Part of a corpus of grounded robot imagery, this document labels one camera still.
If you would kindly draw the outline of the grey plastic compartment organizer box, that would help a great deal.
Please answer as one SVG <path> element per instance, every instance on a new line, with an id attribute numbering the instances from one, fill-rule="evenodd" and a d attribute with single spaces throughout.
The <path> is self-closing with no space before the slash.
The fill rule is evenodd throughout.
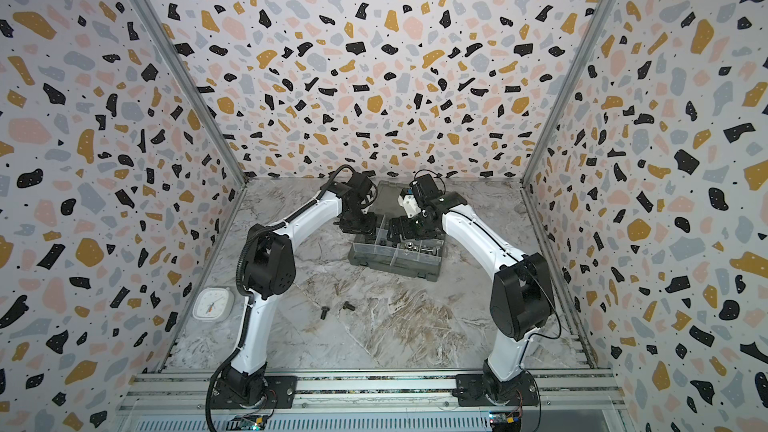
<path id="1" fill-rule="evenodd" d="M 388 239 L 389 221 L 405 214 L 397 202 L 404 187 L 404 184 L 396 182 L 379 183 L 377 200 L 370 208 L 378 217 L 376 232 L 373 235 L 356 235 L 347 259 L 354 266 L 436 282 L 445 257 L 445 235 L 403 240 L 397 244 Z"/>

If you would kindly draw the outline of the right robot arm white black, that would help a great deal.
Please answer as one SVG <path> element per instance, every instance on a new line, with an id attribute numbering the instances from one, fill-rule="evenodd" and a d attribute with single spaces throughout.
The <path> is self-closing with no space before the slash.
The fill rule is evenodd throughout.
<path id="1" fill-rule="evenodd" d="M 523 398 L 524 358 L 556 314 L 551 274 L 540 253 L 527 254 L 488 226 L 458 193 L 440 189 L 430 175 L 415 177 L 398 196 L 404 214 L 392 218 L 393 243 L 449 237 L 463 246 L 491 279 L 489 312 L 497 328 L 483 364 L 480 396 L 497 405 Z"/>

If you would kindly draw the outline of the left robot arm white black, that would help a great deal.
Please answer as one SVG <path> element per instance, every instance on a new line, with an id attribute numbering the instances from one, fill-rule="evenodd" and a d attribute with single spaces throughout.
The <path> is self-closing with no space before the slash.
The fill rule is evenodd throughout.
<path id="1" fill-rule="evenodd" d="M 270 398 L 268 339 L 279 299 L 296 277 L 294 249 L 328 222 L 345 234 L 374 234 L 377 217 L 368 208 L 376 198 L 370 172 L 342 165 L 308 202 L 286 218 L 248 230 L 235 269 L 236 288 L 245 299 L 240 332 L 234 350 L 209 379 L 207 409 L 218 401 L 251 408 Z"/>

